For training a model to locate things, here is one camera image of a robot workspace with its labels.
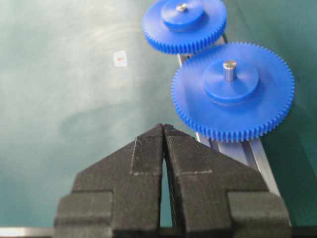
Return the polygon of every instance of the small paper label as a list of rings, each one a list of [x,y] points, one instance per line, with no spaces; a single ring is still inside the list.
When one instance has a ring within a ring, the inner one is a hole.
[[[115,67],[127,67],[127,54],[125,51],[113,53],[113,62]]]

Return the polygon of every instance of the metal bar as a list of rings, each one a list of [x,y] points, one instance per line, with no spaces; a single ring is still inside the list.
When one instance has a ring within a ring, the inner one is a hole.
[[[54,236],[54,228],[33,227],[1,227],[0,238],[50,238]]]

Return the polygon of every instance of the plastic spur gear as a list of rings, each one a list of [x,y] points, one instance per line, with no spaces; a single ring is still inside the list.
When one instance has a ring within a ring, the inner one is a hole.
[[[142,25],[156,50],[195,53],[223,35],[226,8],[221,0],[159,0],[145,13]]]
[[[294,78],[282,58],[247,43],[221,45],[178,69],[172,99],[178,115],[212,140],[234,142],[270,132],[286,117]]]

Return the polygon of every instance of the metal pin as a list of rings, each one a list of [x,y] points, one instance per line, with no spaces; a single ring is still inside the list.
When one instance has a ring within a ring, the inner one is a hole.
[[[176,10],[179,12],[184,12],[187,10],[187,4],[186,3],[181,3],[177,5]]]
[[[226,60],[223,63],[224,79],[228,82],[232,82],[236,77],[237,63],[234,60]]]

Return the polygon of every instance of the green mat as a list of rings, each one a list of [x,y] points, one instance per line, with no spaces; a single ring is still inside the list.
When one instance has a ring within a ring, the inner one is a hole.
[[[295,78],[293,107],[285,121],[262,138],[294,226],[317,226],[317,1],[225,0],[228,41],[269,48]]]

